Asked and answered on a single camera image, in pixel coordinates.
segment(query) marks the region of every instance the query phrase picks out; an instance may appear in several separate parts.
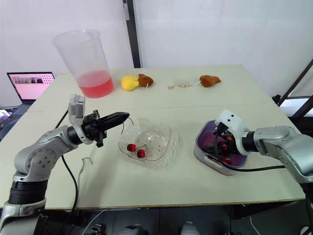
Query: table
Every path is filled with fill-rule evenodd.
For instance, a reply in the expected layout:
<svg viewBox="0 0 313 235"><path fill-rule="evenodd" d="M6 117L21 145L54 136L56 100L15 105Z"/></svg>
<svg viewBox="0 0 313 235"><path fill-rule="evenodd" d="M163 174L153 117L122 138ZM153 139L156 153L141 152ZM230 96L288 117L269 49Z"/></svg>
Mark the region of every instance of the table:
<svg viewBox="0 0 313 235"><path fill-rule="evenodd" d="M119 86L124 75L144 73L155 80L147 89L126 92ZM198 161L195 138L208 120L229 109L241 116L251 129L294 125L240 65L125 69L111 71L115 90L107 97L86 99L85 115L98 109L101 116L116 111L131 114L133 120L148 118L167 123L180 136L180 150L168 166L148 169L125 160L118 150L122 127L108 131L104 147L81 144L65 155L77 177L82 158L90 157L81 175L78 208L128 208L160 206L222 205L291 201L304 198L301 187L285 169L238 172L222 175ZM175 81L198 81L203 74L216 75L222 83L169 90ZM54 128L67 108L71 93L81 94L69 73L60 74L28 112L0 142L0 205L8 199L14 157ZM62 124L69 125L67 118ZM280 165L277 160L252 153L245 168ZM59 160L52 170L46 192L48 209L69 209L74 200L72 179Z"/></svg>

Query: white cable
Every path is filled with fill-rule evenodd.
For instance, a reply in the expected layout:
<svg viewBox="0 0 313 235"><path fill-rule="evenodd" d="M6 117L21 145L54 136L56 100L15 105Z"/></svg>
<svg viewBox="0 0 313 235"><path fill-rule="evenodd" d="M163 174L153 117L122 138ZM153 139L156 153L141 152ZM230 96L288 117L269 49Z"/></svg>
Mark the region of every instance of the white cable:
<svg viewBox="0 0 313 235"><path fill-rule="evenodd" d="M86 226L85 230L83 231L82 235L84 235L84 233L86 232L87 228L89 227L89 225L104 211L106 211L107 209L102 210L101 212L99 212L91 221L90 223Z"/></svg>
<svg viewBox="0 0 313 235"><path fill-rule="evenodd" d="M258 231L258 230L255 228L255 226L253 225L251 216L250 216L250 223L251 223L251 225L253 226L253 228L254 228L254 230L256 231L256 233L257 233L258 235L261 235L261 234L259 233L259 231Z"/></svg>

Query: red cherry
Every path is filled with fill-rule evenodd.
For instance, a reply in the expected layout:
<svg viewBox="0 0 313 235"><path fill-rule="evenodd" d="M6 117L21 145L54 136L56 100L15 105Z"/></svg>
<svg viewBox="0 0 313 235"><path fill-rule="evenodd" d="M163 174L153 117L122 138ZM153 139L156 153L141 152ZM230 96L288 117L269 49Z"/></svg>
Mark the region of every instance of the red cherry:
<svg viewBox="0 0 313 235"><path fill-rule="evenodd" d="M222 162L231 165L231 160L227 159L227 158L222 158Z"/></svg>
<svg viewBox="0 0 313 235"><path fill-rule="evenodd" d="M137 157L144 158L146 156L146 152L143 149L138 150Z"/></svg>
<svg viewBox="0 0 313 235"><path fill-rule="evenodd" d="M228 148L227 148L227 145L226 144L223 144L222 145L222 150L227 150Z"/></svg>
<svg viewBox="0 0 313 235"><path fill-rule="evenodd" d="M136 145L134 143L130 143L127 145L127 150L130 152L136 152Z"/></svg>

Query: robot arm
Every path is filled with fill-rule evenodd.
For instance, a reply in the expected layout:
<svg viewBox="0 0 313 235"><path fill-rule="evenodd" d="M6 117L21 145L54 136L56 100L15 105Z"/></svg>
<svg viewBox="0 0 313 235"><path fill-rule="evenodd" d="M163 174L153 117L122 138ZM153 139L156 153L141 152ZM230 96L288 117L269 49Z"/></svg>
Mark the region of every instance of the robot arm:
<svg viewBox="0 0 313 235"><path fill-rule="evenodd" d="M85 98L72 95L68 106L73 126L61 126L48 131L33 145L21 150L15 157L17 172L13 176L9 200L4 204L0 233L9 218L38 216L45 208L45 191L51 170L58 159L81 143L97 142L103 146L106 130L122 124L128 113L114 113L100 118L97 110L84 117Z"/></svg>
<svg viewBox="0 0 313 235"><path fill-rule="evenodd" d="M280 160L313 202L313 138L297 134L289 126L250 131L240 117L229 110L222 112L216 125L220 136L232 134L241 154L259 152Z"/></svg>

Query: cable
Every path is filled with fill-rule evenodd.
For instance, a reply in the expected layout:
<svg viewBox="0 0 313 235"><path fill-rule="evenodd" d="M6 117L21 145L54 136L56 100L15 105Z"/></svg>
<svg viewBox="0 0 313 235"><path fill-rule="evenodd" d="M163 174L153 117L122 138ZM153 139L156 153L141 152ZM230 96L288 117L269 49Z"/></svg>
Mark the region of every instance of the cable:
<svg viewBox="0 0 313 235"><path fill-rule="evenodd" d="M82 167L80 168L80 171L79 171L78 177L77 177L78 193L79 193L79 188L80 188L80 176L83 173L83 170L85 168L85 161L84 161L85 159L89 159L91 165L93 165L93 161L91 160L91 158L89 158L89 157L82 158L83 164L82 164Z"/></svg>
<svg viewBox="0 0 313 235"><path fill-rule="evenodd" d="M255 232L256 232L258 235L261 235L261 234L259 233L259 231L256 229L256 227L253 225L251 216L250 216L250 223L251 223L251 225L253 226Z"/></svg>
<svg viewBox="0 0 313 235"><path fill-rule="evenodd" d="M132 120L130 117L128 117L127 119L129 119L130 121L132 121L132 124L134 125L134 122L133 122L133 120ZM121 135L123 134L123 132L124 132L124 128L125 128L124 123L122 123L122 124L123 124L123 129L122 129Z"/></svg>
<svg viewBox="0 0 313 235"><path fill-rule="evenodd" d="M68 114L68 110L66 110L66 112L63 114L63 116L61 117L60 121L58 122L58 124L55 126L55 128L58 128L61 124L61 122L64 120L65 116ZM74 210L76 208L76 204L77 204L77 200L78 200L78 186L77 186L77 182L75 180L75 177L73 175L73 173L71 172L71 170L69 169L65 159L64 159L64 156L62 155L62 161L66 167L66 169L68 170L69 174L71 175L72 177L72 180L74 182L74 185L75 185L75 200L74 200L74 203L73 203L73 207L72 207L72 210L70 211L67 219L64 221L64 223L62 224L62 226L60 227L60 229L57 231L57 233L55 235L58 235L60 234L60 232L63 230L63 228L65 227L65 225L67 224L67 222L69 221L70 217L73 215L74 213Z"/></svg>
<svg viewBox="0 0 313 235"><path fill-rule="evenodd" d="M61 124L61 122L64 120L65 116L68 114L68 109L66 110L66 112L63 114L63 116L61 117L61 119L59 120L58 124L54 127L55 128L58 128Z"/></svg>
<svg viewBox="0 0 313 235"><path fill-rule="evenodd" d="M89 227L89 225L104 211L106 211L107 209L102 210L101 212L99 212L91 221L90 223L85 227L85 230L82 232L82 235L84 235L84 233L86 232L87 228Z"/></svg>
<svg viewBox="0 0 313 235"><path fill-rule="evenodd" d="M309 233L312 233L312 231L313 231L313 227L309 226L308 229L306 229L306 231L302 235L308 235Z"/></svg>
<svg viewBox="0 0 313 235"><path fill-rule="evenodd" d="M309 225L312 226L313 223L312 223L312 216L311 216L311 202L310 202L307 194L305 195L305 204L306 204L306 208L307 208L307 212L308 212Z"/></svg>
<svg viewBox="0 0 313 235"><path fill-rule="evenodd" d="M268 167L262 167L262 168L255 168L255 169L239 169L239 168L235 168L232 166L229 166L228 164L224 163L222 161L222 159L219 156L219 152L217 150L217 145L218 145L218 135L217 133L215 133L215 138L214 138L214 151L215 151L215 155L218 158L218 160L220 161L220 163L225 166L228 169L234 170L234 171L241 171L241 172L252 172L252 171L261 171L261 170L272 170L272 169L281 169L281 168L285 168L284 165L275 165L275 166L268 166Z"/></svg>
<svg viewBox="0 0 313 235"><path fill-rule="evenodd" d="M161 235L161 208L158 209L158 234Z"/></svg>
<svg viewBox="0 0 313 235"><path fill-rule="evenodd" d="M233 232L233 228L232 228L232 224L231 224L231 212L234 208L231 207L229 210L229 232L232 233Z"/></svg>

